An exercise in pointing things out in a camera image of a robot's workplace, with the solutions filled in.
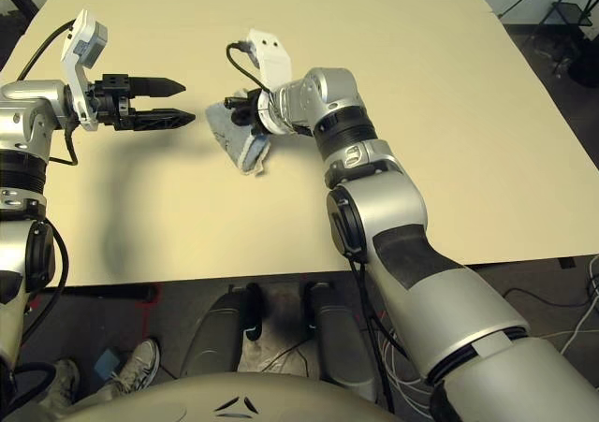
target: table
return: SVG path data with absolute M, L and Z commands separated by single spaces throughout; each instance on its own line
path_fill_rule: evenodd
M 252 27 L 283 41 L 296 78 L 312 66 L 353 71 L 440 252 L 481 264 L 599 251 L 599 173 L 484 0 L 48 0 L 0 82 L 83 7 L 109 28 L 90 80 L 169 77 L 187 91 L 134 107 L 198 118 L 171 132 L 79 129 L 80 165 L 50 164 L 48 215 L 69 248 L 70 285 L 347 268 L 314 142 L 275 138 L 266 173 L 246 177 L 203 116 L 251 86 L 225 45 Z M 61 47 L 29 79 L 62 79 Z M 60 133 L 52 154 L 66 156 Z

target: shoe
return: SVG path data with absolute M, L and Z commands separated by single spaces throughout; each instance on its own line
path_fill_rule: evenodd
M 80 374 L 75 362 L 60 359 L 54 363 L 56 375 L 48 386 L 46 397 L 40 405 L 60 414 L 73 404 L 79 390 Z
M 160 366 L 160 348 L 154 340 L 138 344 L 118 375 L 112 377 L 123 394 L 140 391 L 150 385 Z

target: cable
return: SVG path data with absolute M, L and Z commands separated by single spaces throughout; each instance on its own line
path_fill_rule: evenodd
M 27 74 L 29 74 L 29 71 L 31 71 L 31 68 L 36 64 L 37 59 L 39 59 L 39 57 L 41 57 L 41 54 L 44 53 L 44 51 L 50 46 L 50 44 L 54 41 L 55 38 L 60 36 L 66 29 L 71 27 L 74 22 L 75 22 L 75 20 L 66 22 L 65 24 L 60 26 L 58 29 L 56 29 L 54 32 L 52 32 L 50 34 L 50 36 L 48 36 L 48 38 L 46 38 L 46 40 L 44 40 L 44 42 L 41 44 L 41 46 L 39 48 L 37 48 L 37 51 L 33 55 L 33 57 L 29 60 L 29 62 L 27 62 L 27 65 L 25 65 L 25 68 L 22 69 L 22 72 L 19 75 L 19 77 L 17 78 L 17 80 L 24 80 L 27 77 Z
M 592 309 L 595 308 L 595 305 L 596 305 L 596 303 L 597 303 L 598 300 L 599 300 L 599 294 L 597 296 L 595 296 L 595 298 L 592 300 L 591 305 L 589 305 L 589 310 L 587 310 L 582 315 L 582 317 L 580 318 L 580 320 L 577 323 L 577 326 L 574 328 L 574 332 L 572 333 L 572 336 L 563 345 L 562 350 L 560 351 L 560 353 L 562 355 L 565 353 L 565 351 L 568 349 L 568 347 L 570 347 L 570 344 L 572 343 L 572 341 L 578 335 L 578 332 L 580 331 L 580 328 L 582 327 L 582 324 L 584 324 L 584 321 L 586 321 L 587 318 L 589 317 L 589 315 L 592 313 Z
M 405 400 L 405 402 L 417 413 L 419 413 L 420 415 L 422 415 L 423 417 L 426 417 L 428 419 L 432 419 L 432 417 L 428 414 L 425 413 L 426 411 L 429 410 L 429 405 L 425 404 L 425 403 L 420 403 L 419 401 L 413 399 L 412 397 L 410 397 L 409 395 L 406 394 L 406 392 L 402 389 L 402 385 L 412 389 L 413 391 L 417 391 L 419 393 L 425 394 L 427 396 L 429 396 L 431 393 L 428 391 L 425 391 L 423 389 L 418 389 L 417 387 L 413 386 L 413 384 L 415 383 L 419 383 L 421 380 L 420 379 L 416 379 L 416 380 L 412 380 L 409 382 L 403 381 L 401 379 L 399 379 L 397 377 L 397 374 L 395 373 L 395 355 L 394 352 L 391 350 L 391 362 L 392 362 L 392 366 L 389 367 L 389 365 L 387 364 L 387 351 L 388 348 L 390 347 L 390 343 L 388 341 L 384 341 L 384 347 L 381 347 L 381 349 L 383 350 L 383 359 L 385 360 L 385 366 L 387 368 L 387 373 L 389 374 L 389 378 L 391 379 L 391 383 L 393 384 L 393 386 L 399 391 L 399 393 L 402 395 L 402 398 Z
M 63 240 L 63 237 L 60 236 L 60 233 L 58 232 L 54 224 L 50 221 L 50 219 L 46 218 L 44 222 L 52 228 L 54 239 L 56 240 L 56 244 L 58 244 L 58 249 L 60 250 L 63 268 L 60 274 L 60 280 L 58 282 L 58 285 L 56 286 L 56 289 L 54 290 L 54 293 L 52 294 L 52 297 L 50 298 L 50 301 L 41 311 L 37 319 L 34 322 L 32 322 L 31 325 L 23 333 L 21 345 L 24 345 L 27 342 L 27 340 L 29 340 L 34 331 L 36 331 L 40 324 L 44 322 L 44 319 L 46 319 L 48 314 L 51 312 L 52 308 L 54 308 L 56 302 L 58 301 L 58 298 L 65 289 L 66 278 L 68 277 L 68 252 L 66 251 L 65 241 Z
M 596 296 L 592 300 L 591 305 L 589 305 L 589 309 L 582 315 L 582 317 L 578 321 L 577 326 L 574 328 L 574 332 L 572 333 L 572 336 L 570 336 L 570 338 L 568 338 L 568 341 L 566 341 L 565 344 L 563 345 L 562 350 L 560 351 L 560 353 L 562 355 L 565 354 L 565 351 L 568 350 L 568 347 L 570 347 L 570 344 L 577 337 L 578 332 L 580 331 L 580 328 L 584 324 L 584 321 L 586 321 L 587 318 L 591 315 L 592 310 L 595 308 L 595 305 L 597 304 L 597 301 L 599 300 L 599 291 L 597 291 L 597 287 L 595 285 L 594 276 L 592 275 L 592 264 L 595 262 L 595 260 L 597 259 L 597 257 L 599 257 L 599 255 L 594 256 L 592 258 L 592 260 L 589 262 L 589 278 L 590 278 L 591 284 L 593 285 L 593 289 L 594 289 L 594 292 L 595 292 Z
M 303 359 L 303 365 L 306 368 L 306 378 L 310 378 L 310 372 L 308 371 L 308 358 L 304 356 L 299 347 L 296 352 L 298 352 L 298 355 L 301 357 L 301 359 Z
M 508 295 L 510 295 L 511 293 L 513 293 L 514 291 L 518 291 L 522 294 L 526 294 L 527 296 L 530 296 L 531 298 L 536 298 L 538 301 L 545 303 L 546 305 L 549 305 L 551 307 L 559 307 L 559 308 L 578 308 L 578 307 L 584 307 L 585 305 L 587 305 L 591 299 L 587 298 L 584 302 L 580 302 L 580 303 L 556 303 L 556 302 L 552 302 L 550 300 L 547 300 L 546 298 L 542 298 L 538 295 L 536 295 L 535 293 L 529 291 L 528 289 L 523 289 L 523 288 L 517 288 L 517 287 L 512 287 L 509 288 L 507 291 L 505 291 L 502 294 L 503 298 L 507 298 Z
M 273 358 L 269 364 L 267 364 L 264 368 L 262 368 L 260 371 L 264 372 L 267 371 L 268 369 L 270 369 L 270 367 L 276 362 L 277 359 L 287 355 L 289 352 L 292 352 L 294 349 L 297 349 L 298 347 L 300 347 L 301 345 L 305 344 L 306 342 L 308 342 L 310 340 L 310 338 L 306 338 L 303 341 L 298 342 L 297 344 L 292 345 L 291 347 L 289 347 L 288 349 L 284 350 L 283 352 L 281 352 L 279 355 L 277 355 L 275 358 Z
M 354 278 L 356 279 L 356 283 L 358 285 L 359 291 L 359 301 L 362 306 L 362 314 L 364 316 L 364 321 L 366 322 L 366 328 L 368 329 L 368 337 L 370 339 L 371 345 L 373 346 L 374 359 L 376 360 L 376 367 L 378 368 L 379 375 L 381 377 L 381 385 L 383 386 L 383 394 L 385 395 L 385 400 L 387 401 L 387 409 L 390 413 L 395 414 L 395 404 L 393 403 L 393 394 L 391 393 L 391 386 L 389 384 L 387 372 L 385 369 L 385 363 L 383 363 L 383 358 L 381 357 L 381 352 L 378 348 L 378 343 L 376 342 L 376 337 L 374 336 L 373 324 L 371 323 L 371 314 L 369 314 L 369 307 L 367 306 L 368 294 L 366 292 L 366 286 L 364 283 L 364 272 L 365 267 L 364 264 L 360 264 L 360 271 L 356 269 L 356 265 L 352 260 L 349 260 L 349 266 L 354 273 Z
M 3 419 L 4 417 L 9 415 L 13 411 L 16 411 L 19 408 L 21 408 L 25 403 L 27 403 L 31 399 L 34 399 L 35 397 L 37 397 L 52 383 L 52 380 L 54 380 L 54 377 L 56 376 L 56 368 L 54 368 L 54 366 L 52 366 L 52 364 L 39 363 L 39 362 L 21 364 L 21 366 L 17 366 L 15 368 L 14 374 L 18 375 L 20 373 L 33 372 L 33 371 L 46 372 L 46 376 L 41 381 L 41 383 L 39 383 L 39 385 L 31 388 L 29 391 L 24 393 L 22 396 L 13 400 L 12 403 L 10 403 L 10 405 L 6 408 L 6 410 L 4 412 L 2 412 L 2 414 L 0 414 L 0 419 Z
M 574 330 L 556 331 L 555 333 L 549 333 L 547 335 L 541 335 L 538 338 L 541 338 L 542 340 L 546 340 L 548 338 L 556 338 L 558 336 L 571 335 L 572 333 L 574 333 Z M 599 333 L 599 329 L 592 328 L 590 330 L 579 330 L 578 331 L 579 335 L 582 335 L 582 334 L 585 334 L 585 333 Z
M 171 371 L 169 371 L 167 368 L 165 368 L 165 367 L 162 365 L 162 363 L 160 363 L 160 364 L 158 365 L 158 367 L 159 367 L 160 369 L 162 369 L 162 370 L 165 372 L 165 374 L 166 374 L 166 375 L 168 375 L 170 378 L 172 378 L 173 380 L 177 380 L 177 376 L 176 376 L 174 373 L 172 373 Z
M 260 80 L 258 80 L 258 78 L 256 76 L 254 76 L 252 73 L 248 72 L 246 69 L 243 69 L 237 62 L 235 62 L 233 60 L 233 57 L 231 56 L 231 50 L 247 52 L 247 50 L 243 47 L 242 43 L 244 43 L 244 42 L 229 43 L 228 45 L 226 45 L 226 58 L 235 67 L 235 69 L 237 69 L 240 73 L 242 73 L 243 76 L 250 78 L 258 87 L 260 87 L 266 93 L 271 95 L 271 92 L 266 85 L 264 85 Z
M 70 155 L 71 159 L 64 160 L 62 158 L 50 157 L 51 162 L 61 163 L 63 165 L 70 165 L 72 167 L 75 167 L 79 163 L 77 154 L 75 153 L 75 146 L 73 146 L 73 132 L 75 131 L 76 127 L 77 124 L 67 124 L 65 127 L 65 145 L 66 150 L 68 151 L 68 154 Z
M 393 346 L 393 348 L 395 350 L 398 351 L 398 353 L 400 353 L 402 355 L 402 357 L 405 357 L 406 359 L 408 359 L 408 354 L 405 352 L 405 350 L 403 349 L 403 347 L 401 347 L 399 345 L 399 343 L 395 340 L 395 338 L 393 338 L 389 332 L 387 331 L 387 329 L 385 328 L 385 326 L 383 326 L 383 323 L 381 322 L 381 320 L 378 318 L 378 316 L 374 313 L 373 308 L 371 308 L 371 310 L 373 311 L 373 316 L 371 316 L 371 319 L 374 321 L 374 323 L 378 326 L 379 330 L 381 333 L 383 333 L 383 335 L 385 336 L 385 338 L 387 338 L 387 341 L 389 341 L 389 343 Z
M 36 64 L 39 57 L 41 57 L 41 54 L 44 53 L 44 51 L 50 46 L 50 44 L 54 41 L 54 39 L 56 39 L 58 36 L 60 36 L 65 30 L 70 28 L 74 22 L 75 22 L 75 20 L 66 22 L 65 24 L 60 26 L 58 29 L 56 29 L 54 32 L 52 32 L 48 36 L 48 38 L 46 38 L 44 40 L 44 42 L 41 44 L 41 46 L 39 48 L 37 48 L 37 51 L 34 53 L 33 57 L 31 59 L 29 59 L 29 62 L 27 62 L 27 65 L 25 65 L 25 68 L 22 69 L 22 72 L 19 75 L 19 77 L 17 78 L 17 80 L 25 80 L 25 78 L 27 77 L 27 74 L 29 74 L 29 71 L 31 71 L 31 68 L 33 68 L 33 66 Z M 77 159 L 77 155 L 75 154 L 75 147 L 73 146 L 73 138 L 72 138 L 72 134 L 73 134 L 73 131 L 75 130 L 76 126 L 77 126 L 77 124 L 68 124 L 65 127 L 65 144 L 66 144 L 66 149 L 68 150 L 68 153 L 70 154 L 70 157 L 71 157 L 70 161 L 64 160 L 62 158 L 50 157 L 51 162 L 62 163 L 63 165 L 71 165 L 73 167 L 79 163 L 79 161 Z
M 595 276 L 592 275 L 592 264 L 595 262 L 595 260 L 597 258 L 599 258 L 599 254 L 597 254 L 596 256 L 594 256 L 592 258 L 592 260 L 589 262 L 589 279 L 591 280 L 591 284 L 592 284 L 592 287 L 593 287 L 593 289 L 595 291 L 595 294 L 597 296 L 599 296 L 599 289 L 597 289 L 597 284 L 595 283 Z

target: white wire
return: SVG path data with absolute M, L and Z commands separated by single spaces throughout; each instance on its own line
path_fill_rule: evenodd
M 572 333 L 574 333 L 574 330 L 556 331 L 555 333 L 541 335 L 541 336 L 539 336 L 539 338 L 541 338 L 542 340 L 546 340 L 547 338 L 555 338 L 557 336 L 571 335 Z M 582 335 L 584 333 L 599 333 L 599 328 L 592 328 L 590 330 L 579 330 L 578 331 L 579 335 Z
M 388 351 L 391 347 L 391 343 L 387 340 L 384 340 L 383 345 L 381 345 L 380 334 L 377 334 L 377 340 L 378 340 L 378 344 L 379 344 L 379 349 L 381 350 L 381 355 L 383 357 L 383 363 L 385 364 L 385 369 L 387 370 L 387 376 L 389 377 L 390 382 L 393 385 L 393 387 L 395 387 L 400 392 L 400 394 L 402 395 L 405 402 L 414 411 L 416 411 L 423 417 L 432 419 L 432 417 L 428 413 L 425 413 L 425 411 L 429 410 L 429 405 L 427 405 L 425 403 L 420 403 L 419 401 L 408 396 L 405 393 L 405 391 L 402 389 L 402 386 L 409 387 L 410 389 L 412 389 L 416 392 L 420 392 L 422 394 L 426 394 L 427 396 L 429 396 L 431 393 L 429 393 L 428 391 L 425 391 L 423 389 L 418 389 L 417 387 L 413 386 L 414 384 L 420 382 L 419 378 L 417 378 L 415 380 L 411 380 L 411 381 L 401 380 L 400 378 L 398 378 L 397 373 L 395 371 L 395 352 L 392 349 L 391 349 L 391 364 L 392 364 L 391 367 L 389 367 L 388 360 L 387 360 Z
M 592 258 L 592 260 L 589 262 L 589 277 L 591 278 L 591 283 L 592 283 L 592 286 L 594 288 L 594 292 L 595 292 L 596 296 L 592 300 L 591 305 L 589 305 L 589 309 L 587 310 L 587 312 L 584 313 L 582 315 L 582 317 L 580 318 L 580 320 L 578 321 L 577 326 L 574 328 L 574 332 L 572 333 L 572 336 L 563 345 L 562 350 L 560 351 L 560 353 L 562 355 L 565 353 L 566 350 L 568 350 L 568 347 L 570 347 L 570 344 L 574 341 L 574 339 L 578 335 L 578 332 L 580 331 L 580 328 L 582 327 L 582 324 L 584 324 L 584 321 L 586 321 L 587 318 L 591 315 L 591 312 L 592 312 L 593 308 L 595 308 L 595 305 L 597 304 L 597 301 L 599 300 L 599 289 L 597 289 L 597 285 L 595 284 L 594 277 L 592 276 L 592 264 L 595 262 L 595 260 L 597 258 L 599 258 L 599 254 L 597 254 L 596 256 L 594 256 Z
M 589 262 L 589 277 L 591 278 L 591 283 L 592 283 L 592 288 L 595 291 L 595 294 L 597 296 L 599 296 L 599 289 L 597 289 L 597 284 L 595 283 L 595 278 L 592 276 L 592 264 L 595 262 L 595 260 L 599 258 L 599 254 L 597 254 L 596 256 L 594 256 L 592 258 L 592 260 Z
M 383 342 L 383 346 L 381 347 L 380 346 L 380 336 L 377 335 L 377 337 L 378 337 L 378 341 L 379 341 L 379 347 L 381 349 L 381 355 L 383 357 L 383 362 L 385 363 L 385 369 L 387 369 L 388 375 L 391 378 L 393 378 L 393 380 L 395 380 L 397 383 L 402 384 L 406 387 L 409 387 L 410 389 L 412 389 L 415 392 L 419 392 L 421 394 L 426 394 L 427 396 L 429 396 L 431 394 L 429 391 L 420 389 L 420 388 L 414 386 L 422 381 L 420 378 L 416 378 L 415 380 L 403 380 L 400 377 L 398 377 L 397 370 L 395 369 L 395 355 L 394 355 L 394 352 L 392 349 L 391 349 L 391 366 L 389 366 L 388 360 L 387 360 L 387 352 L 391 348 L 390 342 L 385 340 Z
M 576 338 L 578 332 L 580 331 L 580 328 L 582 327 L 582 324 L 584 324 L 584 321 L 587 320 L 587 318 L 591 315 L 592 313 L 592 309 L 595 308 L 595 305 L 597 304 L 597 301 L 599 300 L 599 293 L 597 294 L 597 296 L 595 296 L 595 298 L 592 300 L 591 305 L 589 305 L 589 309 L 587 310 L 586 313 L 584 313 L 582 315 L 582 317 L 580 318 L 580 320 L 578 321 L 577 326 L 574 328 L 574 332 L 572 333 L 572 336 L 568 339 L 568 341 L 565 342 L 565 344 L 562 347 L 562 350 L 560 351 L 560 353 L 563 355 L 565 353 L 565 351 L 568 349 L 568 347 L 570 347 L 570 344 L 572 343 L 572 341 Z
M 432 417 L 431 417 L 431 415 L 429 415 L 429 414 L 425 413 L 425 412 L 424 412 L 424 411 L 422 411 L 420 408 L 418 408 L 418 407 L 415 405 L 415 402 L 414 402 L 412 399 L 410 399 L 410 398 L 409 398 L 409 397 L 408 397 L 408 396 L 405 394 L 405 392 L 403 392 L 403 389 L 402 389 L 402 387 L 401 387 L 401 386 L 397 386 L 397 389 L 398 389 L 398 391 L 400 391 L 400 394 L 402 394 L 402 397 L 403 397 L 403 399 L 406 401 L 406 403 L 407 403 L 408 405 L 410 405 L 410 407 L 411 407 L 411 408 L 412 408 L 414 411 L 416 411 L 418 414 L 422 415 L 423 417 L 426 417 L 427 419 L 430 419 L 430 420 L 432 420 Z

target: cloth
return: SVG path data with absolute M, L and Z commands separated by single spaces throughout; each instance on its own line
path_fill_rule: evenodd
M 250 125 L 235 125 L 231 122 L 231 113 L 222 103 L 213 104 L 206 109 L 206 119 L 238 170 L 242 174 L 258 174 L 264 170 L 263 161 L 270 149 L 269 137 L 252 135 Z
M 115 382 L 108 382 L 94 394 L 73 403 L 66 408 L 54 408 L 41 402 L 29 401 L 14 413 L 8 415 L 5 422 L 54 422 L 66 415 L 76 413 L 90 406 L 106 403 L 124 395 L 121 386 Z

